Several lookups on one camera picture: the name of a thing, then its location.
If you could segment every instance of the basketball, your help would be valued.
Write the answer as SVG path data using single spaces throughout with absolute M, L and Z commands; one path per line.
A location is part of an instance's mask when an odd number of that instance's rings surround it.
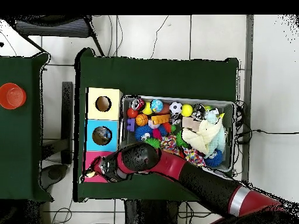
M 148 117 L 144 113 L 142 113 L 136 116 L 135 121 L 137 125 L 145 126 L 148 122 Z

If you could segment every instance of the orange ball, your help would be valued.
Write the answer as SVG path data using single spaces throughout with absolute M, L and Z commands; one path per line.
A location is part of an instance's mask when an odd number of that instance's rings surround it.
M 138 111 L 135 111 L 135 110 L 133 110 L 132 107 L 130 107 L 127 110 L 127 115 L 128 115 L 129 118 L 136 118 L 136 116 L 138 115 Z
M 148 117 L 144 113 L 141 113 L 136 116 L 135 121 L 137 125 L 145 126 L 148 122 Z

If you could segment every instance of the green mat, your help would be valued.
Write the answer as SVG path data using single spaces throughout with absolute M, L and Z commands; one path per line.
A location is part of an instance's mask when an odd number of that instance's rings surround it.
M 124 95 L 178 97 L 202 100 L 236 99 L 238 60 L 170 61 L 95 57 L 84 48 L 76 57 L 75 134 L 79 142 L 79 165 L 74 173 L 82 174 L 85 121 L 85 90 L 87 87 L 120 89 Z M 133 175 L 120 183 L 82 183 L 74 181 L 74 198 L 128 198 L 148 200 L 194 201 L 197 197 L 181 185 L 159 175 Z
M 0 198 L 51 201 L 39 186 L 41 158 L 40 74 L 49 55 L 0 57 L 0 86 L 12 82 L 26 92 L 22 107 L 0 106 Z

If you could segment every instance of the orange cup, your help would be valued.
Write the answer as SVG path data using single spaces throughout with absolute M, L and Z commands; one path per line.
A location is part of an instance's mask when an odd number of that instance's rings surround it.
M 5 109 L 16 109 L 24 105 L 26 92 L 14 83 L 6 83 L 0 87 L 0 105 Z

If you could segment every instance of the yellow box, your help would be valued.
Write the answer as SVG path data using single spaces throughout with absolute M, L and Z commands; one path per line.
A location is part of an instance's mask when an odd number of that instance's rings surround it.
M 120 117 L 120 100 L 122 92 L 119 89 L 102 89 L 90 87 L 88 89 L 88 115 L 90 120 L 118 120 Z M 97 101 L 109 102 L 107 111 L 98 110 Z

